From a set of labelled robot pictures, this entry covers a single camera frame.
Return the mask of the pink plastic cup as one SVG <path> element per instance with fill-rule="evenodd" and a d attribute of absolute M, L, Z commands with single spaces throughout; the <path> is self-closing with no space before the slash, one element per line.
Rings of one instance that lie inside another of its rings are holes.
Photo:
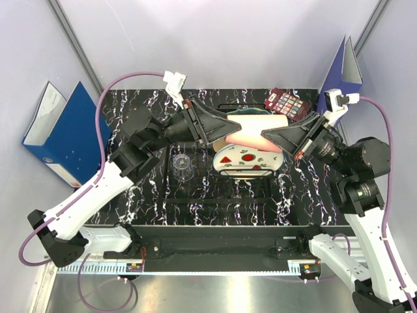
<path fill-rule="evenodd" d="M 227 143 L 261 151 L 281 153 L 282 148 L 262 137 L 263 130 L 288 126 L 285 115 L 228 115 L 228 120 L 241 125 L 241 130 L 225 137 Z"/>

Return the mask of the white watermelon plate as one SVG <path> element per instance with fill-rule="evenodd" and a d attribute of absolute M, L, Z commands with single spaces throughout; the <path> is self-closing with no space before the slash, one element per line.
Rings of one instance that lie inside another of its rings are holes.
<path fill-rule="evenodd" d="M 277 171 L 283 161 L 282 153 L 229 144 L 214 155 L 213 167 L 222 175 L 232 175 L 239 172 L 248 172 L 254 175 L 261 172 Z"/>

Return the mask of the teal scalloped plate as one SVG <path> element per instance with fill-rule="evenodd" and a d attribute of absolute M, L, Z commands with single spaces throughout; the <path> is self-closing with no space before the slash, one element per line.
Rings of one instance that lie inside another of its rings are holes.
<path fill-rule="evenodd" d="M 270 115 L 270 112 L 260 108 L 242 108 L 227 113 L 228 115 Z"/>

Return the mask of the black wire dish rack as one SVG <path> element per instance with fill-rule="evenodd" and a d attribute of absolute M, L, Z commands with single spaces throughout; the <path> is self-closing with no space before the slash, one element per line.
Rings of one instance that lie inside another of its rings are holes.
<path fill-rule="evenodd" d="M 192 178 L 180 182 L 174 176 L 174 158 L 180 154 L 190 158 Z M 216 171 L 212 165 L 215 152 L 201 143 L 180 142 L 165 149 L 164 180 L 165 202 L 188 204 L 252 204 L 267 203 L 272 199 L 274 172 L 246 179 L 240 171 L 237 177 Z"/>

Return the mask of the clear glass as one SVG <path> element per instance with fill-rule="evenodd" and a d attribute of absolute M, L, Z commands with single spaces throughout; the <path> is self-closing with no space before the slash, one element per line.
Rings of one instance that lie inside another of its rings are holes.
<path fill-rule="evenodd" d="M 194 176 L 191 159 L 188 155 L 178 154 L 172 160 L 174 178 L 180 183 L 189 181 Z"/>

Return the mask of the beige bird plate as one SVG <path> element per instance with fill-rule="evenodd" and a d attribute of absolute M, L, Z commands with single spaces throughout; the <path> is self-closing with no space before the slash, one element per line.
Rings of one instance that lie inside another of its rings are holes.
<path fill-rule="evenodd" d="M 228 145 L 228 143 L 224 139 L 220 139 L 220 140 L 215 141 L 212 144 L 212 148 L 215 152 L 218 152 L 221 149 L 223 149 L 224 147 L 226 147 L 227 145 Z"/>

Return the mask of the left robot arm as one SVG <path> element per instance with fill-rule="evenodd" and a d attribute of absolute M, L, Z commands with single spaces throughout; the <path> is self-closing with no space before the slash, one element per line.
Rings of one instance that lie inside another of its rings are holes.
<path fill-rule="evenodd" d="M 121 192 L 134 186 L 158 163 L 155 152 L 176 142 L 214 143 L 242 129 L 225 113 L 196 98 L 184 101 L 170 119 L 160 122 L 147 108 L 132 110 L 121 130 L 126 137 L 98 173 L 65 201 L 27 219 L 49 260 L 66 267 L 86 254 L 134 259 L 143 253 L 140 234 L 132 226 L 90 228 L 86 221 Z"/>

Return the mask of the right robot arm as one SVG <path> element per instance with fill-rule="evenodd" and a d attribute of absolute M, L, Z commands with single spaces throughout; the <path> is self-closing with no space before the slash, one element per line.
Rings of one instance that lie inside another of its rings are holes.
<path fill-rule="evenodd" d="M 388 201 L 375 181 L 390 173 L 390 146 L 373 137 L 347 146 L 318 113 L 287 127 L 263 130 L 261 135 L 294 159 L 312 156 L 341 175 L 330 184 L 331 196 L 354 232 L 367 265 L 361 266 L 316 225 L 297 233 L 298 255 L 325 262 L 350 289 L 359 312 L 415 312 L 416 284 L 398 260 L 384 219 Z"/>

